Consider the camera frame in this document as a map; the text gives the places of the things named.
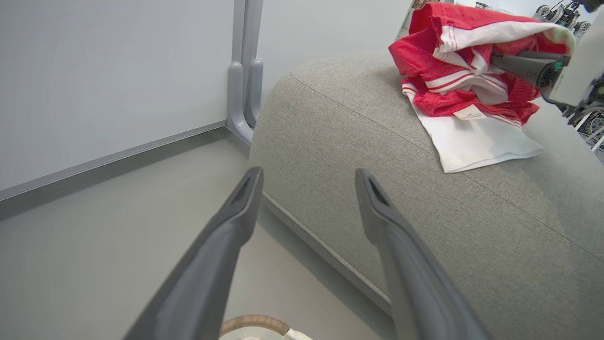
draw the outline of white label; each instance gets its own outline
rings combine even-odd
[[[467,108],[459,110],[453,114],[461,120],[483,119],[487,117],[484,113],[480,112],[476,105],[470,105]]]

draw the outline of red and white cloth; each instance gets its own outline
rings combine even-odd
[[[521,129],[539,109],[529,102],[539,96],[539,90],[490,66],[491,52],[571,55],[575,46],[572,32],[560,25],[480,8],[428,3],[414,12],[410,35],[389,49],[401,75],[406,76],[403,92],[431,135],[443,169],[459,172],[542,151]],[[454,117],[467,110],[484,115],[472,120]],[[438,121],[448,122],[448,127],[435,128],[429,117],[446,118]],[[496,126],[506,132],[493,136],[499,129]],[[445,145],[437,143],[437,133]],[[457,145],[456,140],[470,145]],[[452,144],[461,149],[451,149]]]

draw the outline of red cloth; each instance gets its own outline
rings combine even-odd
[[[492,51],[572,54],[575,42],[565,27],[481,8],[428,3],[416,10],[410,35],[390,53],[403,87],[428,116],[451,116],[476,105],[483,113],[525,124],[539,107],[529,103],[539,90],[489,66]]]

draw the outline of gray fabric upholstery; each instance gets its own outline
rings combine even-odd
[[[358,212],[359,167],[496,339],[601,339],[604,167],[553,106],[525,133],[547,152],[444,174],[390,56],[369,53],[312,62],[279,81],[251,164],[264,167],[265,195],[289,225],[380,306],[385,280]]]

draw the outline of brown rim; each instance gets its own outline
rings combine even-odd
[[[289,330],[289,326],[285,322],[270,316],[244,315],[223,322],[220,327],[220,336],[244,327],[262,327],[279,333],[282,336]]]

